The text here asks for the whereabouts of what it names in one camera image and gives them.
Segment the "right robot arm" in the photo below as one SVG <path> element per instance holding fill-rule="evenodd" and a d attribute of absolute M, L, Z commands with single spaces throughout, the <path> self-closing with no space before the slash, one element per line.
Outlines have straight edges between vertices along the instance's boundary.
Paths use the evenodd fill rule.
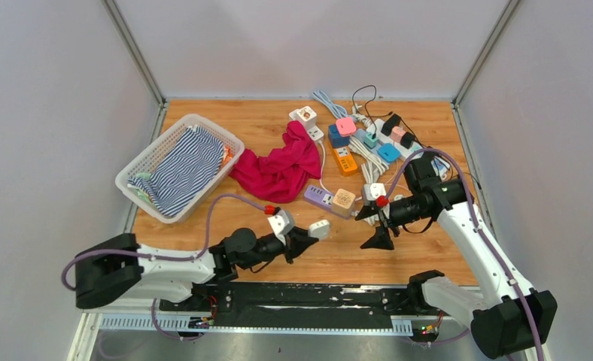
<path fill-rule="evenodd" d="M 410 196 L 392 200 L 394 184 L 364 184 L 363 206 L 355 218 L 376 216 L 378 222 L 374 235 L 361 247 L 393 250 L 392 239 L 410 223 L 437 224 L 457 245 L 479 292 L 465 290 L 442 272 L 430 270 L 410 277 L 410 309 L 417 314 L 438 309 L 451 316 L 469 330 L 489 359 L 532 349 L 538 360 L 545 360 L 544 345 L 558 303 L 550 291 L 537 290 L 501 249 L 463 176 L 447 153 L 421 148 L 406 159 L 394 178 L 405 179 Z"/>

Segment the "beige dragon cube adapter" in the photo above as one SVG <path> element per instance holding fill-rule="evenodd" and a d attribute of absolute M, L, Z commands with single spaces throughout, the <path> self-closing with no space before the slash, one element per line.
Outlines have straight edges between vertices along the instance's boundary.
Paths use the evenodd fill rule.
<path fill-rule="evenodd" d="M 356 195 L 348 190 L 339 188 L 331 201 L 331 211 L 340 217 L 349 218 L 354 210 Z"/>

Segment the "purple USB power strip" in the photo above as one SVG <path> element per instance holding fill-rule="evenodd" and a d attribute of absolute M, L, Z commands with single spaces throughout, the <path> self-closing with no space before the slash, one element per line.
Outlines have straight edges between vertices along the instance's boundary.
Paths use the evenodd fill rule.
<path fill-rule="evenodd" d="M 304 194 L 304 199 L 319 208 L 330 210 L 332 208 L 333 194 L 315 185 L 309 185 Z"/>

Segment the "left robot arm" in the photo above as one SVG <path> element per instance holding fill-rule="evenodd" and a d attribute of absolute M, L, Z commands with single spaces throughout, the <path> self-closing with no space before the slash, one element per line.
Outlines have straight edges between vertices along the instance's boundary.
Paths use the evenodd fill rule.
<path fill-rule="evenodd" d="M 248 228 L 235 230 L 205 252 L 167 250 L 139 244 L 132 233 L 115 236 L 79 253 L 66 267 L 75 271 L 75 305 L 82 310 L 108 306 L 119 299 L 159 299 L 202 309 L 208 291 L 200 284 L 238 278 L 248 269 L 276 258 L 292 263 L 318 242 L 308 230 L 261 237 Z"/>

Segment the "white USB charger plug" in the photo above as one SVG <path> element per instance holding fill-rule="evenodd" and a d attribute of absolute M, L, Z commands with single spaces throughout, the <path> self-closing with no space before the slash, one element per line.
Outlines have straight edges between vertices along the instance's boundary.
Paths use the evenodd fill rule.
<path fill-rule="evenodd" d="M 308 236 L 318 240 L 324 240 L 330 235 L 331 224 L 329 220 L 320 220 L 308 227 Z"/>

